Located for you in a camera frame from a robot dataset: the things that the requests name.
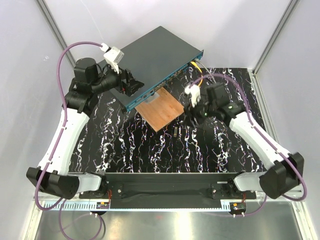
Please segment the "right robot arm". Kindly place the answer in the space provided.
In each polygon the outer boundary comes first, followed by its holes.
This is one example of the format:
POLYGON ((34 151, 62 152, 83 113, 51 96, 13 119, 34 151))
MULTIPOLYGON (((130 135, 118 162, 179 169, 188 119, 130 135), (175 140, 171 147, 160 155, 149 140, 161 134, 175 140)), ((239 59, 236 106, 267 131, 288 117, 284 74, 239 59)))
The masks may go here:
POLYGON ((277 143, 246 111, 243 102, 230 101, 223 84, 210 85, 205 97, 201 96, 200 87, 196 84, 186 86, 184 93, 189 98, 184 108, 185 121, 189 126, 196 128, 207 118, 215 117, 239 135, 264 165, 263 172, 243 172, 234 177, 227 185, 230 197, 236 199, 246 191, 259 191, 277 199, 299 185, 306 187, 302 155, 290 153, 277 143))

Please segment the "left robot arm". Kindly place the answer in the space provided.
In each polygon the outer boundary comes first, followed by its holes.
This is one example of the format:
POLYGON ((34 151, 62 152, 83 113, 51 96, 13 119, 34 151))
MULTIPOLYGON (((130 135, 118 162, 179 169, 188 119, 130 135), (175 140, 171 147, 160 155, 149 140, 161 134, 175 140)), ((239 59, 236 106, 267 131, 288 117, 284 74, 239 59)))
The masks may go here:
POLYGON ((107 63, 100 67, 93 58, 79 59, 68 93, 64 96, 60 122, 47 150, 37 167, 29 167, 27 179, 36 190, 70 200, 77 193, 90 191, 103 198, 108 186, 97 173, 70 173, 69 164, 80 133, 98 103, 98 96, 111 89, 128 97, 144 83, 133 77, 128 69, 113 70, 107 63))

